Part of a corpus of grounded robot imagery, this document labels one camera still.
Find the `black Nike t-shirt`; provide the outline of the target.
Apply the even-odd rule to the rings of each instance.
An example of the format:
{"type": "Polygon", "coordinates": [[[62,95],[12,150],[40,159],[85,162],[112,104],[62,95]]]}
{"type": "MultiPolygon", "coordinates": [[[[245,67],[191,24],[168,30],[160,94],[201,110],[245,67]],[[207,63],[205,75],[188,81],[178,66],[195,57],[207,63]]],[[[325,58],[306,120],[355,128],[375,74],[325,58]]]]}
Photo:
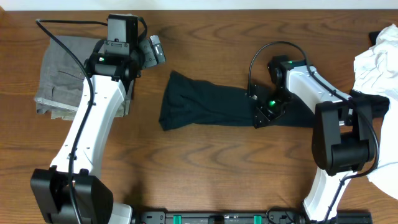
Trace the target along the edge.
{"type": "Polygon", "coordinates": [[[251,85],[251,90],[259,91],[256,100],[248,97],[245,89],[192,80],[172,71],[159,123],[164,131],[189,124],[254,126],[256,108],[266,107],[272,92],[270,87],[259,85],[251,85]]]}

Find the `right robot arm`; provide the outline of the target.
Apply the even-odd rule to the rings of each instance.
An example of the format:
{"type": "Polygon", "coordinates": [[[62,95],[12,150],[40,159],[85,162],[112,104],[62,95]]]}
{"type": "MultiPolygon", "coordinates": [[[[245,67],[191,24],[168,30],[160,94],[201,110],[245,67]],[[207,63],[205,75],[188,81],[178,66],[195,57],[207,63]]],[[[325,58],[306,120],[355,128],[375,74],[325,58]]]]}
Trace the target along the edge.
{"type": "Polygon", "coordinates": [[[275,124],[295,107],[313,115],[312,156],[317,172],[302,212],[282,216],[290,223],[365,222],[368,218],[360,214],[339,218],[336,209],[350,180],[360,177],[365,163],[379,155],[370,103],[336,89],[307,59],[275,56],[267,69],[275,85],[271,95],[248,85],[248,95],[257,101],[254,126],[275,124]]]}

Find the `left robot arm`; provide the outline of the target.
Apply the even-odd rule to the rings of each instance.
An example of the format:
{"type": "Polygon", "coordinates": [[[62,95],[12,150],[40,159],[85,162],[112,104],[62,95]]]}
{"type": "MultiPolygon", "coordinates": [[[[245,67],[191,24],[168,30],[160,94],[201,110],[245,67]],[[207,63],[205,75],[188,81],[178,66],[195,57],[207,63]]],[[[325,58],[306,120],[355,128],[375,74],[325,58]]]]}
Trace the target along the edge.
{"type": "Polygon", "coordinates": [[[166,61],[159,38],[139,32],[145,21],[110,14],[107,38],[78,65],[83,93],[68,135],[48,169],[36,169],[30,186],[47,223],[136,222],[130,205],[114,201],[102,183],[104,147],[119,106],[144,69],[166,61]]]}

